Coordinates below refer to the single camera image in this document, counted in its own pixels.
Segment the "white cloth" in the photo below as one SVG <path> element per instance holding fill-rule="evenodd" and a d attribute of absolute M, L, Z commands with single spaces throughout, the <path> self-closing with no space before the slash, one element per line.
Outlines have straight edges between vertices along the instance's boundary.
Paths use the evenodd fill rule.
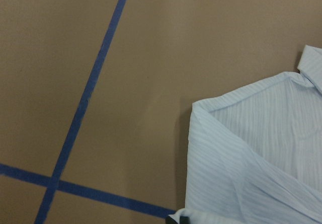
<path fill-rule="evenodd" d="M 174 220 L 322 223 L 322 49 L 306 46 L 298 69 L 193 104 Z"/>

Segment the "cardboard surface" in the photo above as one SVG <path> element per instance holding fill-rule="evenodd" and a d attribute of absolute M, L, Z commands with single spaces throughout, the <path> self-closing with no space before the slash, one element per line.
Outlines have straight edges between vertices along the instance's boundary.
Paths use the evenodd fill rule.
<path fill-rule="evenodd" d="M 51 175 L 116 2 L 0 0 L 0 163 Z M 322 0 L 127 0 L 62 180 L 184 207 L 192 103 L 296 71 L 305 44 L 322 47 L 321 11 Z M 162 221 L 58 192 L 47 222 L 74 218 Z"/>

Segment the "shirt collar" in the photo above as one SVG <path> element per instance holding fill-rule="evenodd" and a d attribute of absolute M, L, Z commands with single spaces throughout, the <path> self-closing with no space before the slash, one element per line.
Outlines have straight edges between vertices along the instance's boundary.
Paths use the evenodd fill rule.
<path fill-rule="evenodd" d="M 306 45 L 297 68 L 322 93 L 322 49 Z"/>

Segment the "shirt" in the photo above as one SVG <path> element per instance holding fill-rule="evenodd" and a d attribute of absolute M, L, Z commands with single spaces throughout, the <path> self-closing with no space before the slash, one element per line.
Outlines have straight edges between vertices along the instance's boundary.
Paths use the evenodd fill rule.
<path fill-rule="evenodd" d="M 172 219 L 322 223 L 322 49 L 305 46 L 298 69 L 193 104 Z"/>

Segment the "blue line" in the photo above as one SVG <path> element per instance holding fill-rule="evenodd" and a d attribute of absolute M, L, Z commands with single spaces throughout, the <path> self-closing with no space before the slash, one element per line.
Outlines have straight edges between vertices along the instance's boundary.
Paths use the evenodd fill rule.
<path fill-rule="evenodd" d="M 5 175 L 45 187 L 50 180 L 50 178 L 47 176 L 35 174 L 3 164 L 0 164 L 0 175 Z M 166 216 L 175 213 L 175 211 L 171 209 L 61 180 L 59 181 L 57 190 L 160 218 L 166 218 Z"/>
<path fill-rule="evenodd" d="M 105 34 L 101 49 L 100 49 L 100 51 L 97 55 L 97 58 L 95 60 L 92 72 L 91 72 L 90 77 L 87 81 L 83 95 L 80 99 L 79 105 L 77 107 L 74 118 L 73 118 L 72 123 L 70 125 L 69 131 L 67 133 L 65 143 L 64 143 L 62 150 L 59 154 L 55 169 L 54 169 L 52 176 L 49 180 L 45 195 L 44 195 L 42 203 L 39 207 L 38 214 L 37 214 L 35 222 L 34 222 L 35 224 L 43 224 L 46 220 L 46 217 L 49 212 L 51 203 L 53 201 L 55 192 L 58 188 L 59 179 L 60 179 L 61 174 L 66 166 L 68 157 L 69 157 L 71 149 L 74 145 L 79 128 L 81 127 L 82 119 L 85 115 L 87 106 L 89 104 L 89 100 L 91 98 L 92 92 L 93 92 L 95 85 L 97 83 L 99 74 L 101 72 L 101 69 L 102 69 L 102 66 L 103 66 L 103 63 L 105 60 L 105 57 L 106 57 L 107 52 L 110 48 L 110 45 L 111 45 L 115 30 L 117 28 L 118 22 L 120 20 L 125 2 L 126 2 L 126 0 L 118 0 L 118 2 L 116 4 L 116 8 L 114 10 L 109 28 Z"/>

